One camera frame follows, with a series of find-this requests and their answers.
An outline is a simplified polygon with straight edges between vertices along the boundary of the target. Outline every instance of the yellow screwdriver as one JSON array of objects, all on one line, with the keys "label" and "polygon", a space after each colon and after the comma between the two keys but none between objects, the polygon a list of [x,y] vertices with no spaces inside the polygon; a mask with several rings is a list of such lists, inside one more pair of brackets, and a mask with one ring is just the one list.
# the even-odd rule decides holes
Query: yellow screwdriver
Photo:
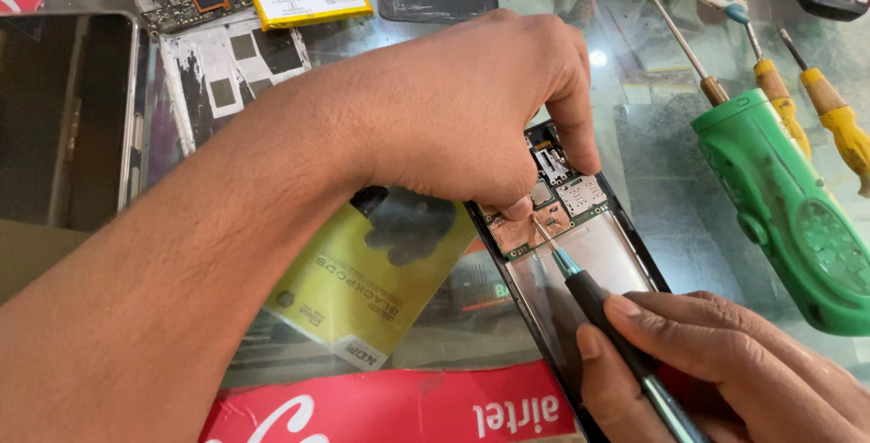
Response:
[{"label": "yellow screwdriver", "polygon": [[833,142],[837,145],[840,156],[861,180],[858,194],[870,198],[870,137],[856,124],[855,111],[846,104],[831,82],[825,79],[818,68],[807,67],[788,32],[780,27],[779,35],[803,71],[800,73],[800,82],[804,84],[812,106],[819,113],[821,125],[833,133]]},{"label": "yellow screwdriver", "polygon": [[749,42],[752,43],[755,56],[759,60],[758,64],[755,65],[756,84],[776,109],[776,113],[782,120],[782,125],[788,130],[788,134],[798,142],[804,154],[807,155],[807,159],[811,159],[810,141],[807,139],[804,128],[794,118],[797,114],[797,107],[794,106],[794,100],[792,100],[792,96],[786,90],[786,84],[782,82],[782,77],[776,71],[773,61],[764,59],[764,55],[761,54],[761,46],[759,46],[758,38],[755,37],[755,30],[752,24],[746,24],[746,33],[749,34]]}]

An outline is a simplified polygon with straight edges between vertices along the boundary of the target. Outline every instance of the forearm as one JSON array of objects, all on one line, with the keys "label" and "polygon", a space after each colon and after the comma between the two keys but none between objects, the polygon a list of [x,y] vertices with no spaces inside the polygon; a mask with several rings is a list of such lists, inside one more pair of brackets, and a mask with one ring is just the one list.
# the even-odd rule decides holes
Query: forearm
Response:
[{"label": "forearm", "polygon": [[360,185],[329,125],[299,128],[334,116],[303,118],[319,109],[292,88],[238,115],[0,309],[0,435],[51,430],[38,421],[52,414],[80,426],[46,439],[198,434],[258,306]]}]

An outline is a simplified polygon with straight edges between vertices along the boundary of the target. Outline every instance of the glass table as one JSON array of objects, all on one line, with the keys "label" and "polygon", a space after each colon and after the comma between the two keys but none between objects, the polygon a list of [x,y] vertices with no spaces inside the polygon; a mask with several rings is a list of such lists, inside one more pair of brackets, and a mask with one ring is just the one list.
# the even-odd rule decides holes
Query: glass table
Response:
[{"label": "glass table", "polygon": [[[377,10],[377,0],[370,0]],[[743,27],[694,0],[662,0],[706,67],[737,95],[755,87],[755,56]],[[788,28],[804,59],[823,71],[870,129],[870,17],[849,24],[807,15],[795,0],[749,0],[761,48],[775,60],[798,106],[812,162],[859,234],[870,242],[870,201],[842,162],[831,133],[815,116],[798,81],[799,68],[779,40]],[[815,331],[800,316],[759,248],[735,220],[730,203],[702,159],[689,122],[710,106],[680,46],[649,0],[499,0],[520,14],[554,13],[580,27],[593,65],[592,100],[604,173],[628,209],[675,293],[708,290],[754,309],[870,384],[870,339]],[[48,10],[134,11],[131,0],[45,0]],[[388,22],[377,16],[301,28],[314,66],[400,43],[442,28]],[[541,111],[533,123],[546,119]],[[179,159],[152,123],[150,160]],[[498,276],[485,251],[463,258],[451,274]],[[305,380],[355,371],[316,344],[263,314],[251,327],[224,386]],[[540,358],[512,304],[460,315],[427,306],[385,368],[504,366]]]}]

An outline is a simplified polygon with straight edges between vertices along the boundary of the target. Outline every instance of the green handle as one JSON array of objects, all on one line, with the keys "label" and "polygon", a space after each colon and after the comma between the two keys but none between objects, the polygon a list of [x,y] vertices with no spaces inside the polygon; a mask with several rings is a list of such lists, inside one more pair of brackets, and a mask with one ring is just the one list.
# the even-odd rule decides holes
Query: green handle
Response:
[{"label": "green handle", "polygon": [[767,256],[807,322],[870,334],[870,260],[860,237],[761,90],[691,122],[737,221]]}]

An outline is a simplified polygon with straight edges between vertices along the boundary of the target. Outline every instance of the smartphone screen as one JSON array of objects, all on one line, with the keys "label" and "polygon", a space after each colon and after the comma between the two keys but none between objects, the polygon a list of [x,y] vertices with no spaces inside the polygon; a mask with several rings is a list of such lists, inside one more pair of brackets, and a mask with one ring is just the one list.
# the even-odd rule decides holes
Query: smartphone screen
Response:
[{"label": "smartphone screen", "polygon": [[95,231],[117,214],[134,23],[0,17],[0,219]]}]

